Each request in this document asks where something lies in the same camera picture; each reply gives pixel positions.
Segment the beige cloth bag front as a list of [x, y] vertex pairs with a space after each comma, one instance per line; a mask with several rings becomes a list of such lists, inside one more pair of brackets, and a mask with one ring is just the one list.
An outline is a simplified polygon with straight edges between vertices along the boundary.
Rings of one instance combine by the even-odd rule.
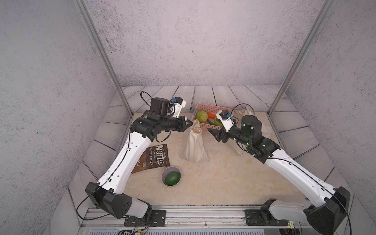
[[202, 133], [199, 121], [195, 120], [190, 128], [186, 148], [180, 158], [196, 163], [210, 159], [203, 145]]

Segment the brown kettle chips bag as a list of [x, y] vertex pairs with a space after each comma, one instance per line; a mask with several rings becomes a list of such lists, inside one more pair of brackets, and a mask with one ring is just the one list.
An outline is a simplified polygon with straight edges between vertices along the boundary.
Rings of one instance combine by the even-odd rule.
[[170, 166], [166, 144], [148, 147], [137, 161], [132, 173]]

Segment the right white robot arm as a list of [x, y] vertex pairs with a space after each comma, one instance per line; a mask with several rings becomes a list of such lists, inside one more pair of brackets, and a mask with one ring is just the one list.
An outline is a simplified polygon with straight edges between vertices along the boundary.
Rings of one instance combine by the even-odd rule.
[[262, 135], [261, 122], [254, 115], [242, 118], [237, 127], [228, 110], [216, 114], [222, 128], [208, 129], [218, 142], [234, 140], [238, 147], [280, 173], [297, 189], [307, 202], [283, 202], [274, 198], [260, 208], [261, 221], [271, 224], [278, 220], [292, 220], [309, 224], [322, 235], [332, 235], [345, 218], [351, 194], [344, 187], [334, 186], [321, 180], [293, 160], [277, 143]]

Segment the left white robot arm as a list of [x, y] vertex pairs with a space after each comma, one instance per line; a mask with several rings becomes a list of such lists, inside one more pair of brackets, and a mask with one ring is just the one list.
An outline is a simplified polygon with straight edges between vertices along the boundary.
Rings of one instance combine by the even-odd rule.
[[98, 182], [90, 182], [85, 192], [95, 206], [118, 219], [133, 216], [144, 221], [151, 217], [151, 206], [124, 194], [126, 183], [144, 151], [162, 131], [184, 132], [193, 122], [181, 116], [186, 102], [181, 97], [171, 100], [152, 98], [150, 109], [130, 127], [124, 147]]

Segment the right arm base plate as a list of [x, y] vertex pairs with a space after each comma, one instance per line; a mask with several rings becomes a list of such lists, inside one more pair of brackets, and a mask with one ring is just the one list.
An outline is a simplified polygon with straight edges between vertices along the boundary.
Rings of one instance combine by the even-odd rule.
[[259, 209], [245, 210], [245, 219], [247, 226], [287, 226], [287, 220], [277, 220], [273, 217], [269, 208], [273, 202], [277, 201], [275, 198], [267, 200]]

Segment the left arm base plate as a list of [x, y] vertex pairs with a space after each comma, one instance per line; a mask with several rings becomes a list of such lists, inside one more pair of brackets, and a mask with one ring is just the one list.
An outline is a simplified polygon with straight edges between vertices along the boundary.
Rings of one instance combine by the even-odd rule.
[[142, 218], [134, 216], [125, 216], [125, 227], [164, 227], [166, 219], [166, 210], [148, 210]]

